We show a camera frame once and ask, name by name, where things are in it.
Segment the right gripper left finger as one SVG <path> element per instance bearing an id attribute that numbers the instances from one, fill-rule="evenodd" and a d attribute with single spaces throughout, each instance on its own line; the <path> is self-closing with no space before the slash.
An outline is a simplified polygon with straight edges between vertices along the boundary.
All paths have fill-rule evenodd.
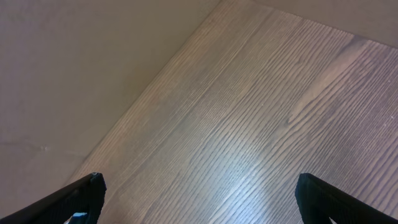
<path id="1" fill-rule="evenodd" d="M 94 172 L 45 198 L 1 218 L 1 223 L 88 223 L 96 224 L 106 193 L 104 177 Z"/>

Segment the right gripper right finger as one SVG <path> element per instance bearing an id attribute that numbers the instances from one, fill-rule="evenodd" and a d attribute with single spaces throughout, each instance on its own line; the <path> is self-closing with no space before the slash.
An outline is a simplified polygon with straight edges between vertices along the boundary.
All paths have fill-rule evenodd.
<path id="1" fill-rule="evenodd" d="M 397 224 L 386 215 L 309 173 L 300 174 L 295 198 L 304 224 Z"/>

